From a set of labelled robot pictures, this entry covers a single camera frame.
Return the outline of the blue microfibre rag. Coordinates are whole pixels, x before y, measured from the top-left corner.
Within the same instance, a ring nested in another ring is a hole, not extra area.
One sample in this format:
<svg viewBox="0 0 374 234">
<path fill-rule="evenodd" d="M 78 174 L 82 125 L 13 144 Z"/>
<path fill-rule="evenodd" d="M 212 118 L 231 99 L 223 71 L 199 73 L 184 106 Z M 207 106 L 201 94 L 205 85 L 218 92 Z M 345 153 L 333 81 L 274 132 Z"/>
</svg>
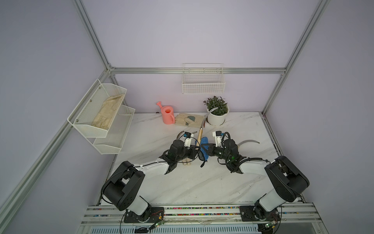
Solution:
<svg viewBox="0 0 374 234">
<path fill-rule="evenodd" d="M 202 162 L 201 168 L 204 167 L 205 163 L 207 162 L 209 155 L 208 155 L 208 149 L 209 149 L 209 143 L 208 143 L 208 138 L 203 137 L 200 142 L 200 151 L 198 153 L 198 158 Z"/>
</svg>

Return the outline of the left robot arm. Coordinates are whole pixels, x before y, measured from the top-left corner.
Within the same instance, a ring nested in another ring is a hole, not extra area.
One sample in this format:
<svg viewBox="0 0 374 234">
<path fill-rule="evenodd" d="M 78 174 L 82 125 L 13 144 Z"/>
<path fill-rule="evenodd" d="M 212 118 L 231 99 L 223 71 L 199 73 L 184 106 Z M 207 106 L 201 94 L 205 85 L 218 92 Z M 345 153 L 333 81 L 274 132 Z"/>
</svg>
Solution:
<svg viewBox="0 0 374 234">
<path fill-rule="evenodd" d="M 138 192 L 145 179 L 171 173 L 184 159 L 194 161 L 200 154 L 200 143 L 185 146 L 176 139 L 157 160 L 134 165 L 122 162 L 101 188 L 101 197 L 118 210 L 129 210 L 138 216 L 150 216 L 152 206 Z"/>
</svg>

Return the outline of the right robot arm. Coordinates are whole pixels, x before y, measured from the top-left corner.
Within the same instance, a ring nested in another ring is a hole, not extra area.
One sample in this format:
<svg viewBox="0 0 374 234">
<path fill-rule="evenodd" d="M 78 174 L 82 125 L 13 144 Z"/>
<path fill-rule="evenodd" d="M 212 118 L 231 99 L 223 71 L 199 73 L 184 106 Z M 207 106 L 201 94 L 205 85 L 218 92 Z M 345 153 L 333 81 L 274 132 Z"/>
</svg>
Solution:
<svg viewBox="0 0 374 234">
<path fill-rule="evenodd" d="M 224 165 L 231 173 L 258 174 L 266 176 L 273 188 L 260 197 L 253 206 L 242 210 L 243 218 L 249 221 L 277 219 L 277 208 L 286 202 L 293 202 L 310 185 L 307 177 L 285 156 L 273 161 L 262 158 L 248 158 L 240 155 L 239 146 L 253 142 L 246 140 L 236 144 L 232 139 L 222 140 L 220 144 L 204 146 L 206 154 L 224 160 Z"/>
</svg>

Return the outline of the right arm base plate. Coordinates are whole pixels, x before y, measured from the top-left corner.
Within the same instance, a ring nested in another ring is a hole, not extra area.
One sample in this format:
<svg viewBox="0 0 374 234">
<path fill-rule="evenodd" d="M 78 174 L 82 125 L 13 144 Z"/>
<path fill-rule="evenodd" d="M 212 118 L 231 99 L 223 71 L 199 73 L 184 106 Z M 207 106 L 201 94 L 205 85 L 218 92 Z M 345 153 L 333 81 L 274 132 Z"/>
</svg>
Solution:
<svg viewBox="0 0 374 234">
<path fill-rule="evenodd" d="M 261 206 L 240 206 L 240 215 L 243 222 L 247 221 L 275 221 L 280 220 L 280 214 L 275 208 L 268 212 Z"/>
</svg>

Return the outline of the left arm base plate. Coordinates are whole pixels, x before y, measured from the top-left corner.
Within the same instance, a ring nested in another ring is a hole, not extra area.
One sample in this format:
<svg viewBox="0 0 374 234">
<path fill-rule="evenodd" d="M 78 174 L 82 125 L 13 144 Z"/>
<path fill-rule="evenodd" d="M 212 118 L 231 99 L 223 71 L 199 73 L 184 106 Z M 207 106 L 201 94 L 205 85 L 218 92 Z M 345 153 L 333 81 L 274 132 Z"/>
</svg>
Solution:
<svg viewBox="0 0 374 234">
<path fill-rule="evenodd" d="M 127 210 L 122 219 L 123 223 L 156 223 L 164 217 L 164 207 L 149 207 L 141 215 Z"/>
</svg>

